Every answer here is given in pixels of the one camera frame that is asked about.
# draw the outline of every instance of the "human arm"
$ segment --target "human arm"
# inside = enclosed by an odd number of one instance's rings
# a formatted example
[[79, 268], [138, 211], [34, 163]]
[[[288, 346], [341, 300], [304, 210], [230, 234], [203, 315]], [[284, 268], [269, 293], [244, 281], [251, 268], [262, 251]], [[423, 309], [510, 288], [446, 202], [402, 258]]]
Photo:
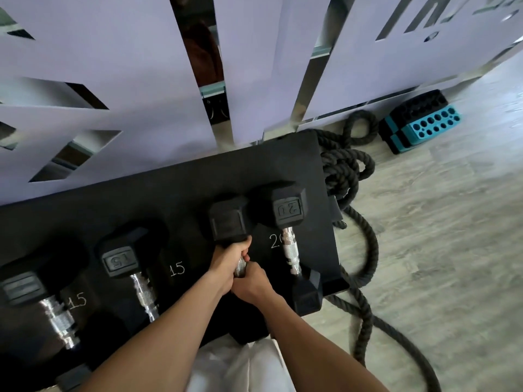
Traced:
[[247, 263], [245, 278], [234, 280], [232, 292], [264, 315], [297, 392], [387, 392], [369, 370], [300, 318], [257, 263]]
[[183, 391], [209, 320], [233, 283], [251, 237], [216, 247], [210, 269], [160, 318], [117, 350], [82, 385], [81, 392]]

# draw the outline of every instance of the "battle rope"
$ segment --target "battle rope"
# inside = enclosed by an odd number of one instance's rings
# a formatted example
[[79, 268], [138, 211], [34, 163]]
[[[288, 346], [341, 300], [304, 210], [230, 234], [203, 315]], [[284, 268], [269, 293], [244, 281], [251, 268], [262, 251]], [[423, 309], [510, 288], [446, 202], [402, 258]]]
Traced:
[[[351, 137], [354, 123], [359, 119], [368, 122], [369, 133], [365, 137]], [[371, 112], [359, 110], [349, 116], [341, 135], [322, 130], [315, 130], [315, 132], [318, 143], [325, 149], [321, 153], [321, 157], [327, 193], [336, 196], [340, 210], [345, 212], [361, 228], [367, 241], [367, 258], [362, 269], [355, 275], [349, 275], [342, 267], [343, 279], [349, 284], [347, 290], [354, 296], [358, 306], [347, 303], [336, 295], [327, 296], [325, 299], [343, 311], [361, 318], [361, 328], [354, 349], [354, 358], [358, 362], [365, 366], [367, 344], [372, 333], [372, 326], [376, 326], [398, 342], [414, 359], [427, 383], [427, 390], [429, 392], [441, 392], [438, 378], [427, 358], [406, 336], [373, 315], [367, 299], [359, 290], [359, 288], [367, 285], [374, 276], [378, 266], [379, 247], [372, 227], [362, 215], [350, 206], [350, 203], [358, 193], [359, 181], [372, 175], [375, 163], [367, 153], [352, 149], [351, 146], [361, 146], [372, 142], [378, 134], [378, 120]], [[358, 161], [365, 165], [364, 170], [359, 170]], [[335, 222], [333, 225], [341, 229], [347, 228], [343, 221]]]

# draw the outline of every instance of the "forearm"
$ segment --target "forearm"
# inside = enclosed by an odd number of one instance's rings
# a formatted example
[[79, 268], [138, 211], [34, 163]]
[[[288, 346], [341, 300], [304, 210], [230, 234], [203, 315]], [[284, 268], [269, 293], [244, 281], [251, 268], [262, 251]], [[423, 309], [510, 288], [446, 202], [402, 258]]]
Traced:
[[208, 272], [170, 309], [117, 350], [82, 392], [182, 391], [221, 294]]
[[301, 319], [283, 297], [272, 291], [258, 308], [278, 341], [297, 392], [387, 391], [354, 358]]

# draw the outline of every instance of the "gray floor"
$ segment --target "gray floor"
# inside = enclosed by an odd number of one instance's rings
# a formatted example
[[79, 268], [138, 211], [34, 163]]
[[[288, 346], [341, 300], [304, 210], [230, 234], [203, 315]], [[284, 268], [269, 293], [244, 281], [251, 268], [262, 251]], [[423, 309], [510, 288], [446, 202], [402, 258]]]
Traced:
[[[376, 315], [426, 354], [444, 391], [523, 390], [523, 52], [454, 90], [452, 131], [400, 156], [360, 149], [376, 172], [353, 205], [374, 227], [380, 264], [363, 288]], [[347, 270], [358, 228], [337, 230]], [[306, 320], [345, 350], [358, 321], [324, 301]], [[367, 366], [391, 391], [425, 390], [416, 365], [374, 330]]]

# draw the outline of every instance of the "hex dumbbell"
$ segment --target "hex dumbbell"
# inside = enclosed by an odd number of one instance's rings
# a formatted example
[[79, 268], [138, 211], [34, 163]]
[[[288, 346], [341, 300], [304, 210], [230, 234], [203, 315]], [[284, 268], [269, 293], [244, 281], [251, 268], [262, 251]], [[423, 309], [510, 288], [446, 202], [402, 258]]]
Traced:
[[149, 322], [160, 313], [146, 269], [157, 260], [168, 239], [167, 227], [161, 222], [128, 223], [102, 238], [95, 249], [109, 277], [132, 279]]
[[5, 301], [12, 306], [39, 303], [65, 347], [76, 348], [80, 343], [76, 323], [59, 294], [87, 264], [87, 252], [79, 242], [64, 239], [48, 243], [0, 268]]
[[250, 213], [254, 221], [282, 231], [284, 255], [291, 274], [296, 277], [292, 287], [294, 310], [300, 316], [320, 310], [323, 301], [321, 276], [315, 270], [303, 275], [293, 229], [307, 215], [305, 189], [295, 182], [280, 181], [256, 188], [251, 198]]
[[[248, 215], [249, 201], [242, 195], [231, 195], [230, 198], [214, 202], [209, 208], [209, 223], [212, 237], [216, 243], [228, 246], [242, 242], [252, 232], [254, 224]], [[245, 276], [247, 263], [240, 257], [235, 277]]]

